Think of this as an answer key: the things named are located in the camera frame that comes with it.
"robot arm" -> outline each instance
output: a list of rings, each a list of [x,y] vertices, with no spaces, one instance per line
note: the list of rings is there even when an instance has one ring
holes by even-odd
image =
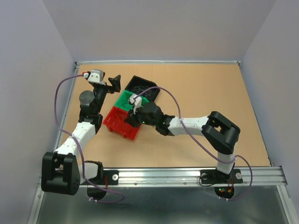
[[[93,91],[80,94],[79,121],[72,136],[83,149],[101,127],[103,116],[100,110],[107,93],[120,92],[121,76],[108,78],[111,86],[103,81],[105,73],[101,70],[85,72],[84,78],[93,86]],[[83,178],[82,166],[78,166],[79,149],[72,137],[69,137],[54,152],[47,152],[42,163],[42,190],[60,194],[74,195]],[[91,179],[103,175],[101,162],[85,161],[85,177]]]
[[[125,120],[133,127],[146,124],[156,127],[162,135],[176,136],[188,134],[183,127],[180,118],[163,114],[161,108],[154,102],[146,103],[141,107],[141,97],[132,95],[129,99],[133,109],[129,111],[129,116]],[[234,159],[234,147],[239,139],[240,128],[233,124],[219,112],[212,112],[209,116],[201,118],[182,118],[188,132],[192,135],[201,135],[207,138],[214,149],[218,152],[218,159],[230,162]],[[218,162],[216,170],[229,176],[234,163]]]

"table surface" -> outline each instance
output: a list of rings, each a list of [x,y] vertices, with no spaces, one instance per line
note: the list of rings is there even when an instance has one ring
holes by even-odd
[[[155,82],[169,90],[178,100],[182,117],[202,117],[219,111],[241,129],[235,153],[244,156],[251,166],[269,166],[263,139],[236,64],[86,64],[79,74],[99,69],[104,80],[121,74],[122,90],[133,75]],[[82,77],[75,83],[64,128],[74,130],[80,111],[79,95],[93,90]],[[103,119],[120,96],[107,94],[100,113]],[[160,91],[156,104],[165,114],[178,115],[172,98]],[[217,152],[202,136],[196,137],[214,155]],[[216,161],[203,151],[188,135],[162,136],[153,127],[142,125],[134,141],[109,132],[102,125],[84,148],[85,160],[101,161],[104,167],[215,167]],[[237,159],[236,166],[246,164]]]

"white wall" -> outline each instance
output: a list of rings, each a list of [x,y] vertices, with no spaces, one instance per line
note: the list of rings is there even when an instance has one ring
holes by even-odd
[[[299,1],[277,0],[241,69],[271,161],[299,214]]]
[[[240,60],[275,0],[43,0],[75,61]]]
[[[74,64],[41,0],[2,2],[0,27],[0,223],[24,224],[57,136],[55,88]]]

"plastic bin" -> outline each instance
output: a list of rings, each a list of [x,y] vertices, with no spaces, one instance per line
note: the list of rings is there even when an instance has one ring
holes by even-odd
[[[116,106],[112,107],[111,111],[103,121],[110,132],[121,134],[124,138],[134,140],[139,128],[134,128],[125,122],[128,117],[128,112]]]
[[[133,95],[133,93],[124,90],[121,94],[121,96],[118,98],[114,106],[117,106],[118,108],[123,109],[124,111],[129,111],[133,108],[131,104],[129,104],[129,98]],[[149,101],[145,97],[141,97],[142,102],[141,105],[148,103]]]
[[[149,80],[146,80],[144,78],[140,78],[138,76],[133,76],[125,90],[139,94],[142,91],[146,90],[149,87],[157,86],[156,83],[151,82]],[[152,89],[144,93],[142,96],[148,99],[150,102],[154,102],[157,98],[158,94],[160,92],[160,89]]]

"wooden table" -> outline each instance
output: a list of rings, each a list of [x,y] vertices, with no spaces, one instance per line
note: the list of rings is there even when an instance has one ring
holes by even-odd
[[[241,129],[235,150],[244,156],[251,166],[269,166],[270,162],[263,139],[236,64],[90,64],[81,65],[79,74],[92,69],[103,70],[108,77],[121,74],[122,90],[133,75],[155,82],[169,90],[178,100],[182,117],[202,117],[211,111],[219,111]],[[74,87],[65,129],[76,127],[79,95],[92,86],[78,78]],[[101,114],[104,119],[120,96],[107,94]],[[161,91],[156,104],[169,115],[178,115],[172,98]],[[198,140],[215,155],[216,151],[201,136]],[[104,167],[215,167],[216,161],[204,152],[189,136],[162,136],[154,128],[142,125],[135,141],[111,133],[102,125],[84,149],[85,160],[101,161]],[[238,159],[237,166],[246,164]]]

